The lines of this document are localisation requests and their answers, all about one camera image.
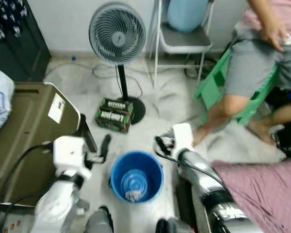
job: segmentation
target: electric fan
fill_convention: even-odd
[[[132,124],[138,123],[146,108],[138,98],[128,96],[124,64],[133,60],[144,47],[146,31],[140,16],[125,4],[105,4],[92,17],[89,40],[98,57],[117,66],[123,94],[120,99],[133,103]]]

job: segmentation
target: person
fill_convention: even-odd
[[[206,123],[194,132],[194,145],[241,112],[275,64],[279,65],[278,85],[291,90],[291,46],[282,43],[291,36],[291,0],[248,2],[250,7],[235,26],[225,94],[210,108]],[[288,122],[291,105],[260,121],[252,121],[247,127],[261,140],[275,145],[268,135],[269,128]]]

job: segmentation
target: fan base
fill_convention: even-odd
[[[144,116],[146,114],[146,107],[145,107],[144,103],[142,103],[141,100],[136,98],[136,97],[128,96],[127,100],[125,100],[125,101],[132,102],[132,105],[134,106],[135,116],[131,122],[131,124],[134,125],[134,124],[138,123],[139,121],[141,121],[142,118],[144,118]]]

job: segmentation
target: blue bucket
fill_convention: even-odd
[[[153,200],[164,183],[162,166],[149,153],[133,151],[119,158],[111,172],[111,187],[120,200]]]

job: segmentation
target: chair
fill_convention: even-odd
[[[204,64],[205,54],[212,46],[208,38],[208,33],[211,25],[211,18],[214,6],[214,0],[209,0],[208,12],[203,20],[201,26],[198,26],[192,33],[181,33],[172,29],[167,22],[162,20],[163,5],[168,5],[168,0],[156,0],[154,3],[154,11],[151,25],[155,25],[155,18],[157,19],[156,28],[153,33],[149,33],[149,38],[152,38],[150,46],[149,59],[152,59],[154,45],[155,45],[155,61],[154,61],[154,80],[153,86],[156,86],[157,70],[158,68],[192,68],[199,67],[197,85],[200,83],[202,68]],[[159,64],[159,44],[166,53],[171,54],[190,54],[201,53],[199,65],[187,64]]]
[[[228,62],[230,58],[230,49],[228,49],[221,57],[220,61],[212,69],[211,73],[198,87],[195,98],[201,97],[206,109],[209,110],[223,96],[223,88],[226,80]],[[246,124],[250,118],[257,112],[261,103],[275,86],[275,78],[278,75],[278,66],[273,67],[272,72],[265,80],[263,86],[254,93],[247,107],[234,116],[241,125]]]

